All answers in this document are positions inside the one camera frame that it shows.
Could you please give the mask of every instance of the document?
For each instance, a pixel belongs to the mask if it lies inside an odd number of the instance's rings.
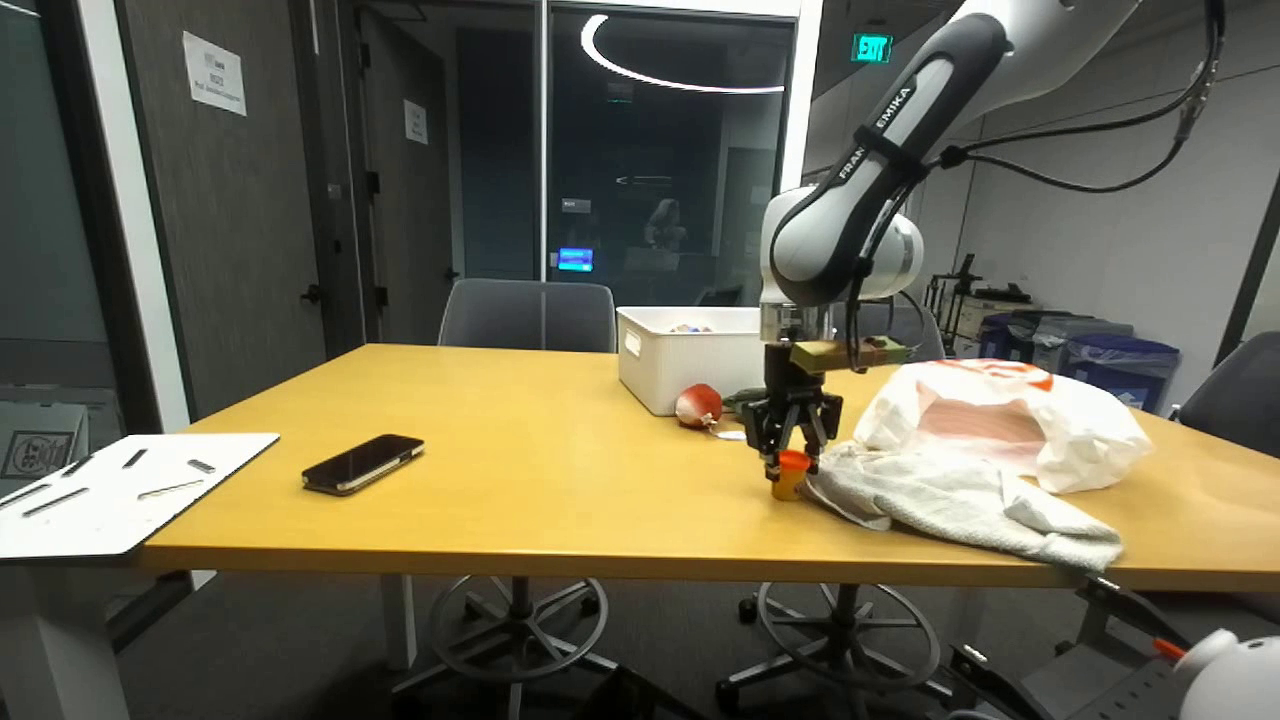
[[[276,432],[123,435],[0,495],[0,562],[123,554],[271,444]]]

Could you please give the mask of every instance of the black cable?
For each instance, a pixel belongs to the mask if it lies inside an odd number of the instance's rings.
[[[1005,167],[1005,171],[1029,176],[1029,178],[1037,178],[1037,184],[1062,187],[1062,193],[1122,193],[1122,187],[1134,187],[1134,184],[1160,176],[1160,171],[1178,154],[1178,146],[1187,144],[1187,134],[1193,134],[1193,128],[1197,128],[1197,121],[1199,121],[1199,110],[1204,110],[1211,74],[1216,74],[1216,60],[1219,60],[1219,51],[1224,51],[1224,33],[1227,33],[1224,0],[1204,0],[1204,60],[1199,60],[1193,84],[1187,84],[1177,100],[1166,100],[1166,104],[1160,104],[1160,108],[1151,108],[1151,110],[1122,117],[1122,121],[1100,121],[1100,122],[1077,122],[1077,128],[1023,132],[1023,134],[997,134],[997,139],[974,139],[974,144],[969,144],[969,146],[956,146],[956,144],[952,144],[952,146],[939,150],[937,162],[939,162],[939,167],[956,167],[956,162],[963,162],[963,160],[971,160],[971,162],[991,162],[991,167]],[[1151,122],[1151,121],[1160,121],[1160,117],[1166,117],[1166,110],[1178,110],[1178,122],[1177,122],[1177,132],[1173,132],[1166,150],[1162,150],[1148,171],[1138,171],[1138,176],[1131,176],[1131,178],[1117,178],[1117,184],[1070,184],[1070,178],[1057,178],[1057,176],[1047,176],[1047,171],[1037,171],[1037,167],[1000,160],[1000,154],[974,154],[974,146],[1120,132],[1120,128],[1134,128],[1134,122]]]

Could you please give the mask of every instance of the chair base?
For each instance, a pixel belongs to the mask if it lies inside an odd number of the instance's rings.
[[[786,672],[807,672],[816,680],[826,680],[839,692],[886,692],[886,689],[924,689],[937,697],[949,697],[949,689],[931,682],[931,672],[939,668],[939,643],[931,622],[914,604],[906,604],[900,590],[883,585],[802,585],[794,600],[777,600],[779,589],[758,585],[757,595],[740,600],[740,622],[758,622],[763,637],[771,639],[777,656],[740,668],[717,682],[717,702],[725,712],[740,708],[740,692]],[[918,637],[918,656],[914,661],[897,661],[886,652],[875,652],[867,639],[870,637],[900,637],[914,630]]]
[[[491,575],[459,575],[435,595],[429,622],[435,663],[397,680],[397,714],[412,712],[408,692],[442,674],[466,674],[508,682],[508,720],[516,720],[529,680],[544,680],[565,668],[603,674],[618,668],[591,652],[607,622],[607,595],[597,580],[577,580],[534,600],[529,575],[511,575],[508,585]]]

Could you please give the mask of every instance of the chair wheel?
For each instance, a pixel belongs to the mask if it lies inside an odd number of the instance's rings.
[[[718,702],[718,712],[736,712],[736,682],[718,680],[717,682],[717,702]]]
[[[740,622],[757,622],[757,620],[758,620],[757,595],[736,600],[736,620],[740,620]]]

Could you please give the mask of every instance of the glass wall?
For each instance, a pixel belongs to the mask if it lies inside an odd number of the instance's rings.
[[[779,178],[790,27],[552,17],[552,276],[618,304],[742,299]]]
[[[534,27],[523,9],[454,33],[459,271],[757,304],[794,11],[549,4]]]
[[[0,495],[123,432],[41,23],[0,4]]]

